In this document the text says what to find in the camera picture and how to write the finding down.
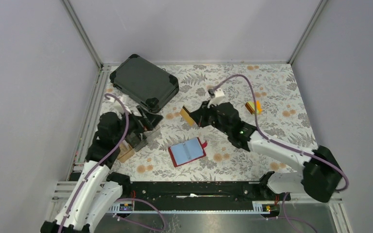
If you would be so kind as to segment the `gold credit card stack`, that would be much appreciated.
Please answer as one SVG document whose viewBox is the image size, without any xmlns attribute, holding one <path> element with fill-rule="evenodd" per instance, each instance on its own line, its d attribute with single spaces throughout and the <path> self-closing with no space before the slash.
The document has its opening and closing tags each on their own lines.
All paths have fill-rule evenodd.
<svg viewBox="0 0 373 233">
<path fill-rule="evenodd" d="M 190 116 L 189 110 L 185 106 L 182 107 L 180 116 L 189 124 L 189 126 L 193 126 L 195 124 L 195 121 Z"/>
</svg>

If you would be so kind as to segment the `red leather card holder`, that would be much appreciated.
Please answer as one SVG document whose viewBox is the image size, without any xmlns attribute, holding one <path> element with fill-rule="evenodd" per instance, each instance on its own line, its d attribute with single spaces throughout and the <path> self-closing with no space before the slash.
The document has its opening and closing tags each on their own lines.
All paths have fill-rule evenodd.
<svg viewBox="0 0 373 233">
<path fill-rule="evenodd" d="M 179 167 L 205 157 L 207 145 L 207 141 L 201 142 L 200 138 L 195 137 L 168 147 L 173 166 Z"/>
</svg>

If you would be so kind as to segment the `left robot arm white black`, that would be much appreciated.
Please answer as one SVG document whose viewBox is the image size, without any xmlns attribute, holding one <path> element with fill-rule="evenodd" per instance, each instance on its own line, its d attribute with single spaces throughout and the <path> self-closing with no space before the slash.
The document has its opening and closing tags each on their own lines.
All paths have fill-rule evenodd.
<svg viewBox="0 0 373 233">
<path fill-rule="evenodd" d="M 121 111 L 100 116 L 81 175 L 55 219 L 43 223 L 42 233 L 92 233 L 117 199 L 130 196 L 129 176 L 110 171 L 119 147 L 129 136 L 135 136 L 137 143 L 142 144 L 146 141 L 144 133 L 156 130 L 163 119 L 140 106 L 137 110 L 137 114 Z"/>
</svg>

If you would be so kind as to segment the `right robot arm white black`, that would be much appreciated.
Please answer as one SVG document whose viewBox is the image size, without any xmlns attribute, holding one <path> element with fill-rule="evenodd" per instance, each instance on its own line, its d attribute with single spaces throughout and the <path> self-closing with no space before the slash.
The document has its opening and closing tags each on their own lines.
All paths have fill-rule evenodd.
<svg viewBox="0 0 373 233">
<path fill-rule="evenodd" d="M 329 202 L 342 178 L 342 170 L 330 149 L 302 148 L 280 139 L 266 139 L 259 128 L 241 120 L 231 103 L 211 107 L 208 103 L 204 101 L 193 112 L 186 111 L 197 126 L 212 126 L 225 134 L 234 147 L 269 156 L 295 170 L 272 173 L 259 187 L 263 199 L 271 200 L 286 192 L 305 192 L 319 202 Z"/>
</svg>

